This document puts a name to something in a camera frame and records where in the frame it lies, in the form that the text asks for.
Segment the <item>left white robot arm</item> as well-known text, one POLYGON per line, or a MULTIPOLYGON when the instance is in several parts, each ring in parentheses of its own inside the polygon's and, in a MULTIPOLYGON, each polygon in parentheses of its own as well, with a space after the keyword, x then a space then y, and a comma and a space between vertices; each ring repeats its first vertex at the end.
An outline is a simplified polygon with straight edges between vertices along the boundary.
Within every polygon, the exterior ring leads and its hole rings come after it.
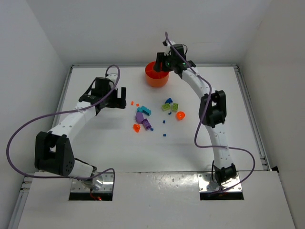
POLYGON ((75 158, 72 142, 83 127, 103 108, 126 107, 126 88, 118 96, 118 75, 97 77, 90 84, 71 113, 48 132, 39 132, 35 139, 34 166, 62 177, 91 177, 96 167, 75 158))

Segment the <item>green lego brick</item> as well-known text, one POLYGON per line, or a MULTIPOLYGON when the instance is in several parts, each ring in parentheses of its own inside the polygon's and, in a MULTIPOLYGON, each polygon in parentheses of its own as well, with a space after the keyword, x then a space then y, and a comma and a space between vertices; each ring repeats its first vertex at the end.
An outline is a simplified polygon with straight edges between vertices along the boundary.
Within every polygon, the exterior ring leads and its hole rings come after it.
POLYGON ((173 103, 172 107, 171 107, 172 112, 177 112, 178 109, 179 109, 179 104, 178 103, 173 103))

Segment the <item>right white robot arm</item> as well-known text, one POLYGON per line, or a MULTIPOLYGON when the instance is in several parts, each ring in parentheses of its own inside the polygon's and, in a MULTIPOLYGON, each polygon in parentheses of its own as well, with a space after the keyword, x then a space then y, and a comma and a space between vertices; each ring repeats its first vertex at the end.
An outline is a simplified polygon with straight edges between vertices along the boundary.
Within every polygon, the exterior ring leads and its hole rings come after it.
POLYGON ((227 115, 226 94, 223 90, 215 90, 199 75, 196 65, 186 60, 182 44, 164 41, 163 46, 166 47, 166 51, 157 53, 153 68, 156 72, 173 71, 188 83, 199 97, 200 125, 205 126, 208 131, 213 148, 213 181, 221 185, 237 174, 224 132, 227 115))

